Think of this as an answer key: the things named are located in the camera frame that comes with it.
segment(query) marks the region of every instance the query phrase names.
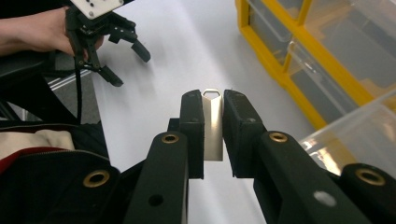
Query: white table surface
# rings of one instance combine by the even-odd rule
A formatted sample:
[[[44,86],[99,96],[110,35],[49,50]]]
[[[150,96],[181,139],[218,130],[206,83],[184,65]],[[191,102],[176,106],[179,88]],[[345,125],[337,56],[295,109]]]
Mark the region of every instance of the white table surface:
[[[147,157],[153,137],[179,117],[187,91],[240,91],[268,130],[297,140],[314,131],[239,33],[234,1],[136,0],[115,12],[136,22],[151,53],[143,63],[122,40],[98,50],[102,65],[124,82],[116,88],[92,76],[110,160],[121,171]],[[232,178],[226,151],[223,162],[205,162],[204,180],[190,180],[189,201],[192,224],[264,223],[252,180]]]

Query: black cable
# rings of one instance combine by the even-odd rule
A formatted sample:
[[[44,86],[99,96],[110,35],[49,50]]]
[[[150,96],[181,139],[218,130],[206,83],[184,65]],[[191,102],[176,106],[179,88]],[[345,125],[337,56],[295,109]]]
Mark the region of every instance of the black cable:
[[[81,124],[81,113],[82,113],[81,71],[76,65],[75,65],[75,71],[76,71],[76,89],[77,89],[77,122],[78,124]]]

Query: finger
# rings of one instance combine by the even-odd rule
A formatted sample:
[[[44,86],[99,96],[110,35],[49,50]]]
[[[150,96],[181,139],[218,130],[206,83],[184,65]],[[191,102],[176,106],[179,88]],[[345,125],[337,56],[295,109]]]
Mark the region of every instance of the finger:
[[[70,56],[75,56],[69,39],[66,36],[61,36],[57,38],[57,41],[55,42],[55,48]]]
[[[105,39],[105,37],[104,37],[104,36],[101,36],[101,37],[96,41],[96,43],[95,43],[95,48],[96,48],[96,49],[99,49],[99,48],[103,45],[104,39]]]
[[[84,49],[84,60],[87,61],[90,59],[90,56],[88,54],[88,51],[86,49]]]

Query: red fabric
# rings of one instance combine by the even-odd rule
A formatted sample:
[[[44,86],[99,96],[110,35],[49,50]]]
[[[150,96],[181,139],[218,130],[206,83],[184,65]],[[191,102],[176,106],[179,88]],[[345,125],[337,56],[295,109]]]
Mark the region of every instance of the red fabric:
[[[28,147],[21,149],[0,160],[0,174],[2,174],[20,156],[42,153],[42,152],[65,151],[65,150],[66,149],[59,147]]]

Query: yellow frame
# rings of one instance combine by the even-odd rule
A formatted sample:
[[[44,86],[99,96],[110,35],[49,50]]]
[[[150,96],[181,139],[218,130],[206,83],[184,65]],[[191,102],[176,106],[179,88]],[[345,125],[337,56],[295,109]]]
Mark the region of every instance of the yellow frame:
[[[298,18],[293,19],[289,13],[275,0],[262,0],[262,2],[274,13],[274,15],[292,33],[306,50],[318,61],[318,63],[332,76],[334,81],[348,94],[357,105],[362,106],[372,101],[372,96],[357,81],[343,65],[341,65],[331,54],[304,28],[304,21],[308,14],[312,0],[304,0]],[[272,52],[262,43],[254,30],[248,24],[249,5],[247,0],[235,0],[238,13],[238,27],[241,34],[255,50],[259,61],[268,74],[285,88],[290,96],[299,105],[307,118],[316,129],[327,125],[326,121],[318,111],[309,103],[303,93],[290,80],[288,68],[290,55],[288,54],[284,64],[279,64]]]

